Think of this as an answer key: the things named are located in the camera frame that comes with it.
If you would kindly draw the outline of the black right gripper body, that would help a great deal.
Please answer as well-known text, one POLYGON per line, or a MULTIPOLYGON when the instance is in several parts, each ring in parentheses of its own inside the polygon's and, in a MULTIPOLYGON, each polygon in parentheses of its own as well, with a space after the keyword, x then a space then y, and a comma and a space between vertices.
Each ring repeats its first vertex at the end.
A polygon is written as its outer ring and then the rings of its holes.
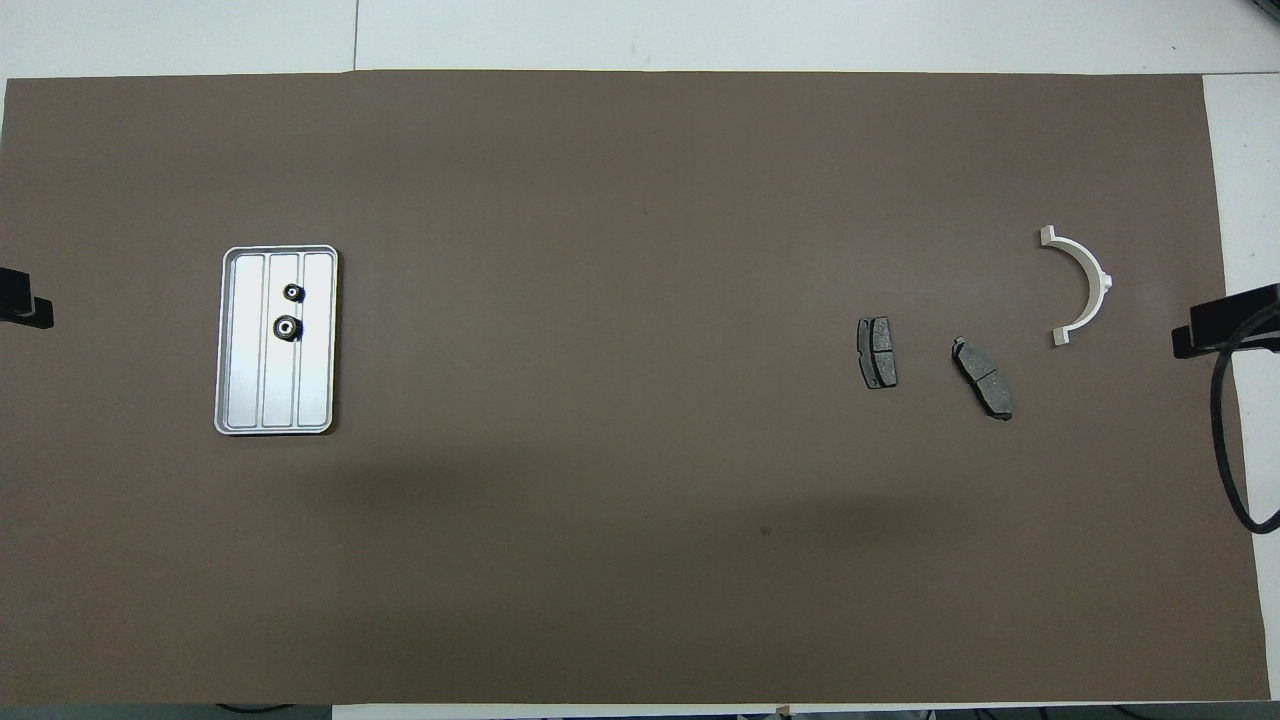
POLYGON ((1254 300, 1240 323, 1240 351, 1279 351, 1279 284, 1257 288, 1254 300))

